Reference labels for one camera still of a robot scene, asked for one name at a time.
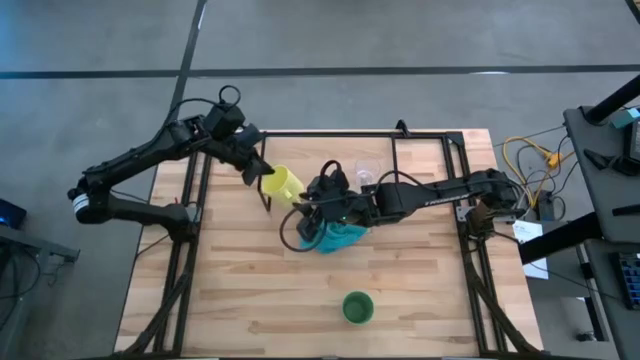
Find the yellow mug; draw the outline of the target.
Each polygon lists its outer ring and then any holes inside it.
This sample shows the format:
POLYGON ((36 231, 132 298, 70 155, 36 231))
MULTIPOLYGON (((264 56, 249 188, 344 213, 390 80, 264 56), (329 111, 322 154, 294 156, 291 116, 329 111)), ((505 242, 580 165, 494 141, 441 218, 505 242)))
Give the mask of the yellow mug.
POLYGON ((261 192, 283 206, 299 203, 305 190, 303 183, 284 165, 276 165, 273 170, 262 177, 261 192))

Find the black aluminium rig frame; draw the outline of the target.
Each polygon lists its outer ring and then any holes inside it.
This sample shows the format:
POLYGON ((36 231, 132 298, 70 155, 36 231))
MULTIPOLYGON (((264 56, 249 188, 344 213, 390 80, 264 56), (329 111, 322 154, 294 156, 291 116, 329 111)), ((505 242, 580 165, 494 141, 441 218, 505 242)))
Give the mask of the black aluminium rig frame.
MULTIPOLYGON (((267 212, 256 185, 213 160, 182 356, 440 357, 478 354, 453 206, 431 207, 370 230, 330 255, 284 248, 287 209, 267 212), (352 291, 374 300, 374 317, 342 316, 352 291)), ((115 350, 124 350, 162 300, 171 254, 164 240, 135 261, 115 350)), ((526 340, 542 349, 516 244, 487 244, 500 305, 526 340)))

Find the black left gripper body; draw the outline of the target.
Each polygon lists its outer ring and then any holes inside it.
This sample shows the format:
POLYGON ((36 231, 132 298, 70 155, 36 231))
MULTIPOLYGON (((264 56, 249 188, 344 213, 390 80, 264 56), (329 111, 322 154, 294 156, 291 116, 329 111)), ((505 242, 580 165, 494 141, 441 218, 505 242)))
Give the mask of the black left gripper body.
POLYGON ((212 140, 209 143, 211 155, 234 166, 238 171, 253 165, 253 160, 261 158, 255 145, 263 139, 258 128, 249 124, 241 132, 234 133, 224 140, 212 140))

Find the clear glass cup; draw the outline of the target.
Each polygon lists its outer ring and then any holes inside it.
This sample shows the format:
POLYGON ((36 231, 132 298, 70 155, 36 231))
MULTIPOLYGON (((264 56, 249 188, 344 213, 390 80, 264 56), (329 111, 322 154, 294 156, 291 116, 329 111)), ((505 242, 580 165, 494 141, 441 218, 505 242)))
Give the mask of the clear glass cup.
POLYGON ((376 183, 380 169, 380 163, 375 158, 357 160, 355 163, 356 185, 361 187, 376 183))

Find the green plastic cup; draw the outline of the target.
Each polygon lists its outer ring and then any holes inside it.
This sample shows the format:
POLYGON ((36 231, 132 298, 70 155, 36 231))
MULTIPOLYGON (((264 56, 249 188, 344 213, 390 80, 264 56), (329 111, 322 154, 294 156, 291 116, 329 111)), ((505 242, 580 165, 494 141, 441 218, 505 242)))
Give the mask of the green plastic cup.
POLYGON ((373 317, 373 300, 365 292, 353 291, 343 299, 342 314, 347 322, 355 325, 364 325, 373 317))

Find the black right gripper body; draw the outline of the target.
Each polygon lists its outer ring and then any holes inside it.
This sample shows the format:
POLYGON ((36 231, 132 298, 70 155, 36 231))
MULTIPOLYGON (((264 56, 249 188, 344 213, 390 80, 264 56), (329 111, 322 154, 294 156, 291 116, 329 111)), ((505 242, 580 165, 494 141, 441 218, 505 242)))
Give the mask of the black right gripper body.
POLYGON ((320 226, 323 223, 341 222, 367 226, 376 214, 376 206, 370 194, 346 191, 343 194, 312 195, 304 193, 306 200, 303 223, 320 226))

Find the blue-lit black device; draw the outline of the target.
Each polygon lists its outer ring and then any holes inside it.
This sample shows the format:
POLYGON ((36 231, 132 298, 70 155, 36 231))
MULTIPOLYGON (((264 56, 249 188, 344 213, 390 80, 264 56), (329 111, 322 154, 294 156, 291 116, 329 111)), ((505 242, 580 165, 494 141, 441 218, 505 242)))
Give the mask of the blue-lit black device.
POLYGON ((0 225, 12 229, 20 229, 27 211, 11 202, 0 199, 0 225))

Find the white paper sheet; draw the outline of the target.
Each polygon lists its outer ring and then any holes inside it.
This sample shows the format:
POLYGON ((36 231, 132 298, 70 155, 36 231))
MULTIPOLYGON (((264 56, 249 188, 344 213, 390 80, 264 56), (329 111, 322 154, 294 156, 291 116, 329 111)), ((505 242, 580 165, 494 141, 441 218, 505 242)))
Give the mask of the white paper sheet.
MULTIPOLYGON (((514 237, 520 244, 524 244, 536 237, 543 235, 543 227, 541 224, 523 220, 516 220, 512 224, 512 229, 514 232, 514 237)), ((549 279, 546 258, 542 258, 540 260, 536 260, 532 263, 524 265, 523 270, 526 277, 542 280, 549 279)))

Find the black desk device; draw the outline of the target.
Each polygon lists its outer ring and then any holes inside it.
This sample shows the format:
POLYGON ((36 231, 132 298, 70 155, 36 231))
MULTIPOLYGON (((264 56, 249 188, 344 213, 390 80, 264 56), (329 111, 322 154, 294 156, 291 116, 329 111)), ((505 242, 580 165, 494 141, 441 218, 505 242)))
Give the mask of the black desk device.
POLYGON ((610 169, 631 177, 640 175, 640 162, 628 156, 606 156, 590 149, 585 149, 583 154, 598 170, 610 169))

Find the teal microfibre cloth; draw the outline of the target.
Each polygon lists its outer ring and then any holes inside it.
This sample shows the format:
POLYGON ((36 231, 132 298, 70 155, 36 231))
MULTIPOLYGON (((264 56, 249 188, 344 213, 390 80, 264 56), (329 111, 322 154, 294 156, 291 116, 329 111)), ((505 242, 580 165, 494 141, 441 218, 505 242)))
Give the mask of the teal microfibre cloth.
POLYGON ((302 249, 307 249, 312 247, 314 244, 317 244, 314 248, 315 252, 320 254, 331 254, 346 247, 355 245, 368 233, 369 230, 367 228, 357 225, 337 222, 331 222, 327 225, 322 223, 318 232, 310 241, 306 241, 305 238, 300 235, 299 244, 302 249))

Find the black power box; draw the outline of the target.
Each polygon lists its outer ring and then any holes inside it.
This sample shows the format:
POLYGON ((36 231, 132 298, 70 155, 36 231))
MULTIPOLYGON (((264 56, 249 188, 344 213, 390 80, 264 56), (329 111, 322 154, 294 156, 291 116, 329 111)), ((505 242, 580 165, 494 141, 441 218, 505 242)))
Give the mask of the black power box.
POLYGON ((536 215, 539 221, 555 221, 555 196, 552 192, 542 190, 536 204, 536 215))

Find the black keyboard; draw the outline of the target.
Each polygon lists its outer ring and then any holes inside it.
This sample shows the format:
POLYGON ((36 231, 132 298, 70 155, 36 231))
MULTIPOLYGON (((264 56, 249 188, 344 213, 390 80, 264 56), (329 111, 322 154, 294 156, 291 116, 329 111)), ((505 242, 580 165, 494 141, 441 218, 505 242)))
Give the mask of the black keyboard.
POLYGON ((640 253, 613 253, 611 261, 626 307, 640 310, 640 253))

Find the teal box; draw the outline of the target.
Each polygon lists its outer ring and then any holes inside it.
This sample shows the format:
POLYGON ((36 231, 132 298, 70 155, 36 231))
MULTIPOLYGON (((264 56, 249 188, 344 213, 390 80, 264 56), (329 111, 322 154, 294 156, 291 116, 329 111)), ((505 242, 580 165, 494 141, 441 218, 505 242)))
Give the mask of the teal box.
POLYGON ((610 125, 615 129, 623 129, 640 118, 638 108, 629 108, 617 111, 611 115, 610 125))

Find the grey side desk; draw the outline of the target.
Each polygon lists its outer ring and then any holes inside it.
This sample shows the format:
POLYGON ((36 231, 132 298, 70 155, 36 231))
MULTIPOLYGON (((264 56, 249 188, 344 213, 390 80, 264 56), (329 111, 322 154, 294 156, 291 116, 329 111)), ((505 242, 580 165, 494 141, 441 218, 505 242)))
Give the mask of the grey side desk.
POLYGON ((618 356, 640 360, 640 310, 626 308, 611 260, 614 253, 639 253, 640 245, 589 240, 584 247, 618 356))
POLYGON ((623 132, 609 125, 589 124, 579 109, 567 109, 563 116, 604 238, 640 244, 640 214, 613 215, 615 208, 640 205, 640 175, 631 177, 613 169, 598 170, 584 154, 585 150, 591 150, 604 156, 622 155, 623 132))

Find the black pole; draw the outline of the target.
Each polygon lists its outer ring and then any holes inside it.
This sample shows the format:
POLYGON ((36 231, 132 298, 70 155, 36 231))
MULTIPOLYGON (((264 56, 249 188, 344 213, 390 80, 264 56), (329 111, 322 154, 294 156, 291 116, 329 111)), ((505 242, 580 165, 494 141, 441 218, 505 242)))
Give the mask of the black pole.
POLYGON ((640 96, 640 74, 587 110, 584 114, 585 120, 591 125, 602 125, 610 115, 638 96, 640 96))
POLYGON ((601 237, 602 230, 597 215, 592 212, 519 245, 521 263, 526 265, 575 247, 586 240, 601 237))

